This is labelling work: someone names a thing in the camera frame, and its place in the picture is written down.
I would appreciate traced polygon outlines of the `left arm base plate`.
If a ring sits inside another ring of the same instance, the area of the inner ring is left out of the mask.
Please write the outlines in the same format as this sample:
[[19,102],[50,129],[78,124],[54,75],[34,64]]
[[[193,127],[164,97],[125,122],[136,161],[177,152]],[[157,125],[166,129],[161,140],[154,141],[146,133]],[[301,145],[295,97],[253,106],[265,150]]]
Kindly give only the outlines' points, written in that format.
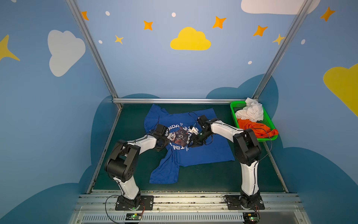
[[124,196],[117,198],[115,210],[116,211],[137,211],[145,209],[145,211],[152,211],[154,204],[154,196],[138,196],[133,200],[129,200]]

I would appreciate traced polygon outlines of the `blue panda print t-shirt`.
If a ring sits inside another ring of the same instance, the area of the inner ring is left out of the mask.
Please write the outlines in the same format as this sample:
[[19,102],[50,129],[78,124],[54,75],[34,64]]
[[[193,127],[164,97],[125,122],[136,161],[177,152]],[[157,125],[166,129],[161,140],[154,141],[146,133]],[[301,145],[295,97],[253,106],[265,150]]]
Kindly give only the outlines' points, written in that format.
[[168,128],[169,139],[167,154],[159,166],[151,173],[151,184],[174,184],[178,182],[180,167],[192,165],[234,161],[234,155],[226,138],[212,135],[208,143],[199,147],[189,147],[193,143],[191,127],[201,130],[197,123],[199,116],[216,119],[214,109],[199,110],[188,113],[169,114],[164,108],[153,104],[144,120],[148,133],[161,124]]

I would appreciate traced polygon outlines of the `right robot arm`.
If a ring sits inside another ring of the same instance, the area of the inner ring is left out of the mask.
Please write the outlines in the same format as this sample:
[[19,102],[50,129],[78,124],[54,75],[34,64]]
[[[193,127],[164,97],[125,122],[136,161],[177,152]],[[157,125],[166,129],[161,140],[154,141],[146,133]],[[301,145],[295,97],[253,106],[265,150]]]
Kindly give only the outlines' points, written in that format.
[[209,120],[205,115],[197,119],[199,128],[191,126],[189,147],[199,147],[206,143],[207,138],[217,134],[233,142],[235,155],[241,164],[242,185],[241,197],[249,201],[260,196],[258,187],[258,165],[261,146],[252,129],[238,129],[218,119]]

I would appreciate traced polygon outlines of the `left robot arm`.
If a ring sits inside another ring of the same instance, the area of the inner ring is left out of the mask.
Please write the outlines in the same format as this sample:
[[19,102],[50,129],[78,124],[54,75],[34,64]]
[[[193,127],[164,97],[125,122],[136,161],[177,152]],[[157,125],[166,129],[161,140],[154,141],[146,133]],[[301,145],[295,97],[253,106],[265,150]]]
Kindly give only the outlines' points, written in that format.
[[132,141],[119,140],[115,144],[107,160],[105,171],[118,184],[125,200],[134,202],[140,198],[140,190],[134,179],[139,155],[148,150],[160,151],[165,148],[169,144],[168,134],[169,129],[158,124],[142,138]]

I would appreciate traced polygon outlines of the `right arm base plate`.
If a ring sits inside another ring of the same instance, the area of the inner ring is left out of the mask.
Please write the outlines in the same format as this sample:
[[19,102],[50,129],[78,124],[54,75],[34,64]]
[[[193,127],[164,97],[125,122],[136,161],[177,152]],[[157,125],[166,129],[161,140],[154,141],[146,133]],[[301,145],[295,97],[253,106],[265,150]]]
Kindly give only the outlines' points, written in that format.
[[264,210],[265,205],[260,195],[225,195],[224,202],[229,210]]

